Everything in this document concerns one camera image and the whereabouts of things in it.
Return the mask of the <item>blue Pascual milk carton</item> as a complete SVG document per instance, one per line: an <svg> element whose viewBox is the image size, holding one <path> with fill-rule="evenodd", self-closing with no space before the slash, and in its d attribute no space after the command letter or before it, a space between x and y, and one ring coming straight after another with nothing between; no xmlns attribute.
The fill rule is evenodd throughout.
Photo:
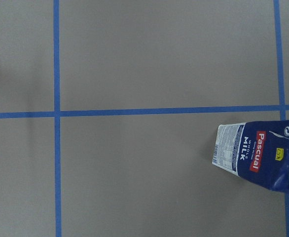
<svg viewBox="0 0 289 237"><path fill-rule="evenodd" d="M289 194L289 120L221 124L212 163L256 185Z"/></svg>

